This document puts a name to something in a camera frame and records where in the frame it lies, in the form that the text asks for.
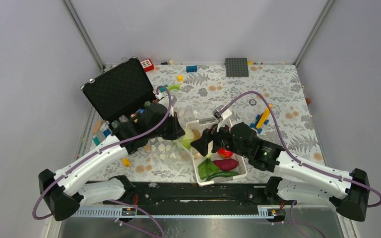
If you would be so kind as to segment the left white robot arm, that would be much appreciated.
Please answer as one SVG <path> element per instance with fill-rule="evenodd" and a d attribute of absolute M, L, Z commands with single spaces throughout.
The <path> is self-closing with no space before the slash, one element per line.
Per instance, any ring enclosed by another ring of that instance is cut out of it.
<path fill-rule="evenodd" d="M 49 169 L 40 172 L 40 197 L 33 207 L 33 218 L 48 218 L 48 215 L 37 215 L 41 201 L 45 201 L 49 215 L 57 221 L 69 218 L 82 206 L 97 202 L 130 203 L 134 191 L 126 176 L 114 176 L 101 182 L 89 182 L 90 178 L 115 160 L 133 154 L 153 138 L 173 141 L 184 134 L 173 108 L 150 105 L 143 113 L 113 128 L 112 134 L 77 161 L 56 172 Z"/>

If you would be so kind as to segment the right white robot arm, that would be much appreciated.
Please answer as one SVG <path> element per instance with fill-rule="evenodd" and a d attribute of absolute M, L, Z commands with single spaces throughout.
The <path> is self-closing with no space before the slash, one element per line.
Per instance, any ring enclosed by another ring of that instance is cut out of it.
<path fill-rule="evenodd" d="M 191 146 L 204 156 L 226 149 L 247 158 L 254 168 L 274 173 L 264 189 L 266 201 L 271 204 L 281 200 L 313 202 L 333 207 L 339 215 L 354 221 L 366 219 L 369 191 L 365 186 L 369 182 L 363 170 L 335 170 L 291 157 L 282 146 L 260 139 L 243 122 L 205 129 Z"/>

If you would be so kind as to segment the green cabbage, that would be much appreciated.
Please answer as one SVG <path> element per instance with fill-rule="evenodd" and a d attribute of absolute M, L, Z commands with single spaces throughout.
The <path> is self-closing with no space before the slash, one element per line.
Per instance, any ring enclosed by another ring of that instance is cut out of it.
<path fill-rule="evenodd" d="M 186 149 L 190 149 L 191 148 L 191 142 L 193 142 L 195 140 L 195 136 L 194 136 L 194 133 L 192 130 L 188 129 L 188 128 L 184 128 L 184 132 L 185 132 L 185 135 L 182 136 L 180 139 L 179 139 L 179 143 L 184 146 Z"/>

